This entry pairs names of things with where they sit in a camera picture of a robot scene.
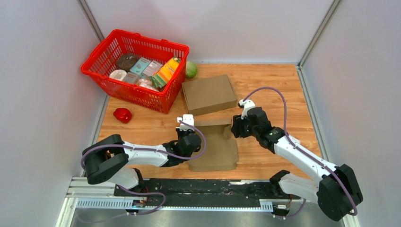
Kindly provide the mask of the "small cardboard sheet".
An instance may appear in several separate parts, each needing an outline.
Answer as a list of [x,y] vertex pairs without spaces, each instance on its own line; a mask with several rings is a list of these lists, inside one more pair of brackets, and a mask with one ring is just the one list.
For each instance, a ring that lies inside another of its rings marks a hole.
[[238,162],[238,147],[231,132],[231,119],[197,121],[194,126],[206,138],[206,149],[202,156],[189,160],[192,172],[234,170]]

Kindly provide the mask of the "large brown cardboard box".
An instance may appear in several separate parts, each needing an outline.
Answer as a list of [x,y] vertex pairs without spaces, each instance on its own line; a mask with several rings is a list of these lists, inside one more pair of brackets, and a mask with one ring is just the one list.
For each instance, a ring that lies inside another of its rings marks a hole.
[[182,89],[188,113],[194,116],[234,108],[238,104],[227,74],[184,82]]

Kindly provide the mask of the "clear plastic packet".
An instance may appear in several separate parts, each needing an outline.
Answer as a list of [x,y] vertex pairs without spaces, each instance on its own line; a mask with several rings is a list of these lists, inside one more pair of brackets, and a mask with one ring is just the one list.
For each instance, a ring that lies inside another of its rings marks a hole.
[[296,138],[291,138],[291,140],[293,141],[293,143],[294,143],[296,146],[299,146],[299,145],[300,145],[300,140],[298,140],[298,139],[296,139]]

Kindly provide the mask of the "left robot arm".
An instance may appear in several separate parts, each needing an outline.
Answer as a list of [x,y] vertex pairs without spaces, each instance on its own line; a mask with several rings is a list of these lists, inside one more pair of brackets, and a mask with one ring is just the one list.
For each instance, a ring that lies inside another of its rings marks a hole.
[[140,171],[129,165],[156,167],[177,166],[202,156],[206,150],[206,138],[197,128],[177,131],[177,140],[156,146],[138,145],[123,141],[113,134],[82,151],[81,167],[91,185],[111,182],[126,188],[133,196],[144,192]]

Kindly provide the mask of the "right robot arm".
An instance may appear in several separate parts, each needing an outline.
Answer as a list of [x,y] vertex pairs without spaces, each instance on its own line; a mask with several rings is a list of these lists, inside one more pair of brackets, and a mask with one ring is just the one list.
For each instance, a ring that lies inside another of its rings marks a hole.
[[262,148],[279,155],[308,175],[296,176],[281,170],[270,178],[270,193],[276,198],[295,195],[314,202],[331,220],[356,215],[364,197],[353,169],[328,162],[305,149],[284,129],[273,127],[260,107],[233,116],[231,132],[235,138],[254,137]]

